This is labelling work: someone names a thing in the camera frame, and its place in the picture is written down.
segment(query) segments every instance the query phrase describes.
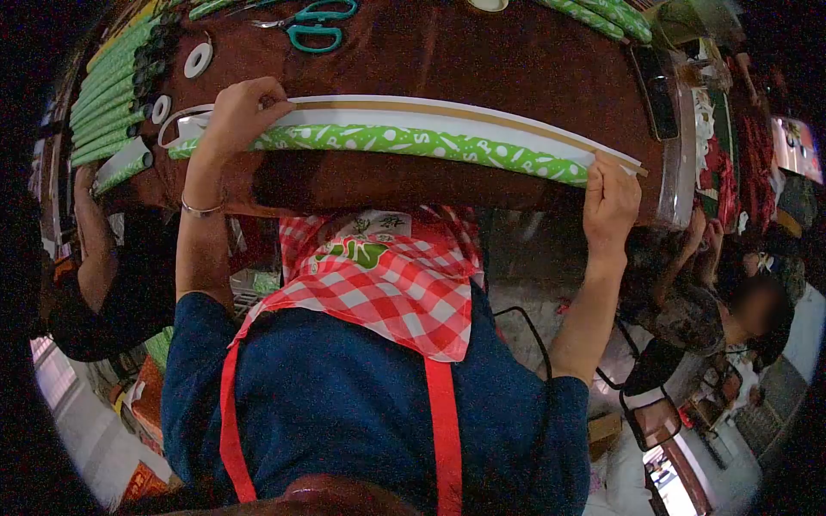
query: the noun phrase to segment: teal scissors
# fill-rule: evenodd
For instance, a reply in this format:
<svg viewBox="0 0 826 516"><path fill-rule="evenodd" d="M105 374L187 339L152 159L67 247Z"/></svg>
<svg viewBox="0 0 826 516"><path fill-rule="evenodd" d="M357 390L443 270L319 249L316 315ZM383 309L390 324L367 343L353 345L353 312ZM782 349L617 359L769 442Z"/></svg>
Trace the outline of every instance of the teal scissors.
<svg viewBox="0 0 826 516"><path fill-rule="evenodd" d="M343 3L346 6L349 6L349 10L347 12L337 12L337 11L316 11L318 7L323 5L331 4L331 3ZM287 29L287 34L290 36L290 42L292 45L299 50L303 50L304 52L311 52L312 54L324 54L325 52L332 52L333 50L339 48L341 46L341 29L337 27L324 27L321 26L323 21L328 20L344 20L351 17L358 8L358 4L355 0L320 0L320 2L314 2L304 7L299 12L295 13L289 18L284 18L283 20L278 21L260 21L260 20L253 20L252 24L257 27L261 27L262 29L269 29L269 28L284 28L286 26L290 26ZM317 21L314 26L306 26L306 25L293 25L299 21ZM327 46L323 49L313 49L308 46L302 45L298 41L298 36L301 35L314 35L314 36L333 36L335 40L330 46Z"/></svg>

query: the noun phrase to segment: brown table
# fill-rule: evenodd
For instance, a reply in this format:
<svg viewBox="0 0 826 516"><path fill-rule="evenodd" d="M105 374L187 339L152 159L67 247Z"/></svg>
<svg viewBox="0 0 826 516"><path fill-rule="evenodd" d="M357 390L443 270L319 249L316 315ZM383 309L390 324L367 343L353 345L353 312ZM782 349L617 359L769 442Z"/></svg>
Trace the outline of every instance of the brown table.
<svg viewBox="0 0 826 516"><path fill-rule="evenodd" d="M185 18L172 71L159 92L172 97L177 111L214 102L232 83L273 75L295 97L401 95L508 111L642 161L649 175L640 178L640 222L653 220L663 149L649 136L633 66L621 44L531 2L512 2L499 13L466 2L361 2L352 18L336 24L344 30L344 43L330 54L301 52L283 31L245 22L277 20L305 4L286 2L232 18ZM187 79L183 64L206 40L203 31L211 35L215 54L203 75ZM147 143L155 142L157 130L143 124ZM113 190L110 200L179 206L187 161L171 160L157 145L153 152L154 168ZM420 203L555 211L578 210L582 201L581 191L541 178L391 154L258 152L239 157L228 171L228 211L250 215L282 212L266 206L311 212Z"/></svg>

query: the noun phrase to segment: white tape roll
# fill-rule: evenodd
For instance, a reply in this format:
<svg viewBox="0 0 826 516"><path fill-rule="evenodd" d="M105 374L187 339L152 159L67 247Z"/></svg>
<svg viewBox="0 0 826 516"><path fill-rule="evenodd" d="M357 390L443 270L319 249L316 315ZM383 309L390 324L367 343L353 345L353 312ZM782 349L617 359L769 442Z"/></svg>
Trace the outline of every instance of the white tape roll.
<svg viewBox="0 0 826 516"><path fill-rule="evenodd" d="M172 99L169 95L161 95L152 108L152 123L163 124L172 109Z"/></svg>
<svg viewBox="0 0 826 516"><path fill-rule="evenodd" d="M201 75L212 61L212 45L201 43L189 53L187 63L183 66L183 75L186 78L195 78Z"/></svg>

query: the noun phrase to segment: smartphone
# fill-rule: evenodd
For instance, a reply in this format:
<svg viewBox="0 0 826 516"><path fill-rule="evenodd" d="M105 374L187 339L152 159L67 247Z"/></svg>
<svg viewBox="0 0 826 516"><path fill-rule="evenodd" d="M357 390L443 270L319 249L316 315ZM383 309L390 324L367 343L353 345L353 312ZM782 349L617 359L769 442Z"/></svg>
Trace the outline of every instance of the smartphone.
<svg viewBox="0 0 826 516"><path fill-rule="evenodd" d="M651 47L631 46L631 60L643 92L651 135L658 141L679 136L674 106L668 93L668 77L662 70L658 52Z"/></svg>

